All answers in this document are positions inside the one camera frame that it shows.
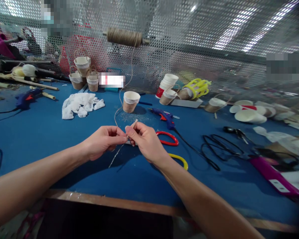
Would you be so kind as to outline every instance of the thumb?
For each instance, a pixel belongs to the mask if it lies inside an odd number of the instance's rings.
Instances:
[[[126,141],[127,141],[127,137],[124,137],[124,136],[108,137],[109,145],[124,144],[124,143],[126,143]]]
[[[131,126],[125,127],[126,134],[133,139],[137,144],[141,140],[140,136],[136,133],[135,129],[133,129]]]

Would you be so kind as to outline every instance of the perforated metal mesh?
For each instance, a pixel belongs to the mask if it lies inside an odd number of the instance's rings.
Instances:
[[[129,79],[133,53],[129,87],[149,92],[173,73],[184,84],[204,78],[213,81],[212,92],[250,96],[268,81],[267,53],[299,51],[299,0],[73,0],[73,35],[62,37],[41,34],[40,4],[0,1],[2,31],[12,37],[29,27],[42,49],[42,55],[25,54],[27,59],[55,60],[54,70],[67,75],[75,50],[83,48],[98,71],[119,68]],[[109,43],[102,35],[108,27],[142,32],[151,43],[136,49]],[[28,49],[26,41],[14,45]]]

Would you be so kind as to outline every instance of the thread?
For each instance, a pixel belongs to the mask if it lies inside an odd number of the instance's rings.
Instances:
[[[116,122],[116,113],[117,113],[120,109],[123,108],[123,102],[122,102],[122,100],[121,100],[121,92],[122,92],[122,89],[123,89],[123,88],[127,87],[127,85],[131,82],[131,80],[132,80],[132,78],[133,78],[133,54],[134,54],[134,50],[135,50],[135,48],[133,48],[133,50],[132,50],[132,56],[131,56],[131,68],[132,68],[131,79],[130,79],[130,81],[129,81],[124,87],[122,87],[122,88],[120,89],[120,92],[119,92],[119,98],[120,98],[120,102],[121,102],[122,106],[121,106],[120,108],[118,108],[117,111],[116,111],[115,114],[114,114],[114,121],[115,121],[115,124],[116,124],[117,127],[118,127],[118,124],[117,124],[117,122]]]
[[[135,120],[135,122],[131,125],[132,128],[134,128],[136,126],[138,119]],[[109,168],[111,167],[112,163],[114,162],[115,157],[119,154],[119,151],[121,150],[121,148],[123,147],[124,144],[122,144],[122,146],[119,148],[119,150],[116,152],[116,154],[114,155],[114,158],[112,159],[112,162],[109,166]]]
[[[107,29],[107,41],[126,46],[139,47],[142,44],[142,33],[122,30],[118,28]]]

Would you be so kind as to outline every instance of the yellow scissor handle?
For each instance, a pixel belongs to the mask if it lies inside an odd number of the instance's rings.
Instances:
[[[186,162],[185,159],[183,159],[182,157],[180,157],[180,156],[178,156],[178,155],[176,155],[176,154],[170,154],[170,153],[169,153],[169,155],[170,155],[172,158],[179,159],[180,161],[182,161],[183,164],[184,164],[184,169],[185,169],[186,171],[188,170],[188,163]]]

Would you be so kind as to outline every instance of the blue table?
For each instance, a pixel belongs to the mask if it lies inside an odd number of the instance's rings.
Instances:
[[[86,118],[79,118],[76,114],[72,120],[62,120],[61,108],[64,100],[70,94],[76,93],[71,84],[53,83],[60,91],[45,90],[57,98],[57,102],[40,97],[30,105],[30,109],[20,113],[0,114],[0,150],[2,163],[0,176],[36,160],[54,154],[60,150],[80,143],[102,125],[115,125],[114,113],[121,106],[119,95],[99,90],[96,96],[104,99],[105,107],[90,112]],[[5,97],[0,101],[0,111],[14,108],[14,96],[25,92],[28,87],[20,87],[17,91],[6,90],[0,93]],[[234,115],[229,113],[229,107],[214,114],[203,109],[192,109],[175,106],[162,106],[154,95],[141,96],[141,101],[153,103],[153,107],[169,111],[179,116],[175,119],[177,130],[197,150],[200,150],[203,134],[219,134],[235,144],[243,147],[249,153],[248,146],[235,135],[222,131],[223,126],[232,126],[244,131],[256,144],[266,145],[270,142],[253,131],[254,125],[236,121]],[[121,112],[117,116],[119,127],[124,129],[131,125],[135,119],[153,127],[155,130],[167,131],[165,122],[159,116],[146,110],[145,105],[137,105],[135,114]],[[286,126],[281,122],[268,120],[261,125],[268,131],[281,131],[292,135],[299,135],[299,130]],[[179,155],[188,162],[188,171],[199,181],[210,187],[240,213],[248,218],[264,219],[299,225],[299,204],[278,194],[275,189],[260,175],[260,173],[247,161],[232,159],[223,162],[210,152],[207,154],[220,166],[217,172],[181,139],[179,146],[167,146],[169,153]],[[107,152],[100,159],[82,165],[55,185],[53,189],[65,189],[75,192],[75,195],[89,195],[85,201],[91,202],[93,195],[105,196],[104,199],[123,200],[124,203],[135,202],[139,210],[151,211],[141,208],[157,205],[159,208],[184,209],[184,206],[165,180],[163,175],[149,164],[141,155],[137,147],[125,145],[116,157],[112,167],[108,166],[116,152]]]

